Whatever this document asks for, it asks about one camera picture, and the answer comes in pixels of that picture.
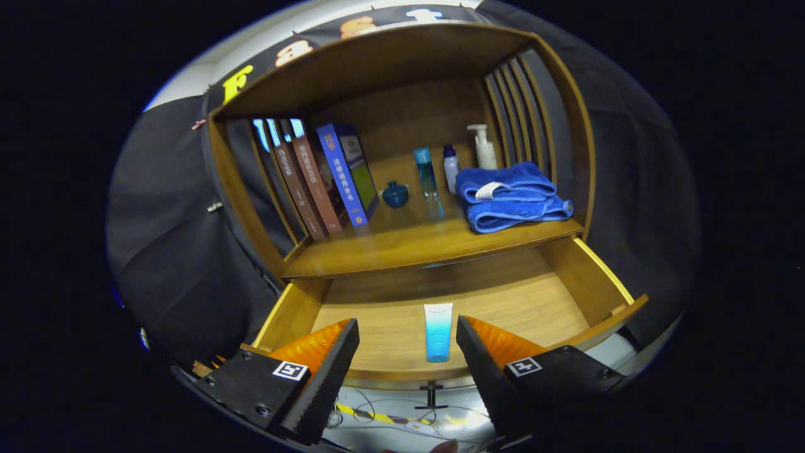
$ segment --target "wooden cabinet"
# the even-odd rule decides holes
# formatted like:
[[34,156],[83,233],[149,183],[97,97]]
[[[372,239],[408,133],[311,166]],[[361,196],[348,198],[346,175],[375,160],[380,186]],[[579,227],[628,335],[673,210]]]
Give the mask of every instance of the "wooden cabinet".
[[[561,189],[572,195],[576,212],[564,222],[475,234],[440,171],[444,143],[453,144],[463,166],[477,165],[468,124],[489,125],[499,163],[533,160],[557,173],[553,141],[539,136],[550,131],[540,123],[548,109],[537,105],[543,102],[538,81],[520,58],[531,51],[567,112],[574,177],[573,187]],[[393,210],[381,202],[368,226],[306,240],[281,256],[246,196],[225,135],[225,122],[252,118],[304,118],[309,130],[352,123],[375,185],[409,184],[409,203]],[[255,347],[270,351],[357,318],[361,346],[348,379],[452,379],[469,374],[466,363],[455,339],[449,361],[425,360],[423,304],[453,302],[454,325],[467,314],[546,347],[586,349],[646,303],[645,296],[633,300],[583,242],[594,200],[592,132],[572,75],[537,35],[475,23],[379,27],[262,75],[208,123],[229,214],[287,284]],[[433,148],[438,202],[418,190],[411,152],[422,146]]]

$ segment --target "yellow and black tape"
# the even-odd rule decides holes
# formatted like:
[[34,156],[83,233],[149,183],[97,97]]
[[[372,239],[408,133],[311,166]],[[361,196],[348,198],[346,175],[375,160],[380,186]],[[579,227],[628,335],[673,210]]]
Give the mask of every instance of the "yellow and black tape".
[[[355,417],[366,418],[368,420],[374,420],[380,423],[394,423],[396,425],[406,425],[408,422],[412,422],[416,420],[423,425],[432,425],[430,420],[426,420],[424,418],[417,418],[417,417],[397,417],[394,415],[386,415],[386,414],[378,414],[372,413],[365,410],[360,409],[353,409],[347,405],[340,405],[336,403],[336,409],[339,412],[342,412],[347,415],[354,415]],[[448,424],[452,425],[465,425],[467,423],[466,418],[452,418],[449,415],[444,415],[445,420]]]

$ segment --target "blue towel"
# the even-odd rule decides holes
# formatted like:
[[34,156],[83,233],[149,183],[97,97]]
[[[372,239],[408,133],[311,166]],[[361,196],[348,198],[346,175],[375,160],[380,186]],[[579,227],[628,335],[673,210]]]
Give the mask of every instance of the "blue towel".
[[494,201],[541,202],[556,195],[556,186],[534,162],[522,162],[501,170],[465,168],[456,175],[456,191],[465,202],[485,202],[476,199],[475,193],[490,182],[502,184],[492,192]]
[[542,202],[500,202],[466,204],[469,227],[477,233],[504,230],[521,222],[564,220],[573,214],[573,203],[556,195]]

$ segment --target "screw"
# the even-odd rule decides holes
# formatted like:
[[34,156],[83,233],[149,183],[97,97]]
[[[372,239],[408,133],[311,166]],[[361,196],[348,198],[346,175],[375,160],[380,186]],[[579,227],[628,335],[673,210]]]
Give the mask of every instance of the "screw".
[[271,415],[271,409],[269,409],[268,406],[264,405],[263,403],[257,403],[257,405],[254,407],[254,410],[256,410],[257,413],[262,417],[268,417]]

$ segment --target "small white bottle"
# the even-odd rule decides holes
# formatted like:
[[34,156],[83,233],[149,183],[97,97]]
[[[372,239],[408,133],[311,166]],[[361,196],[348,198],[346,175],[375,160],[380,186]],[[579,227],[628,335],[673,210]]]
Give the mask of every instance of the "small white bottle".
[[444,145],[444,175],[448,178],[448,190],[453,195],[456,194],[456,175],[461,168],[458,164],[458,156],[452,145]]
[[475,131],[475,152],[478,154],[478,165],[487,170],[497,170],[497,157],[495,147],[486,141],[486,125],[470,124],[468,131]]

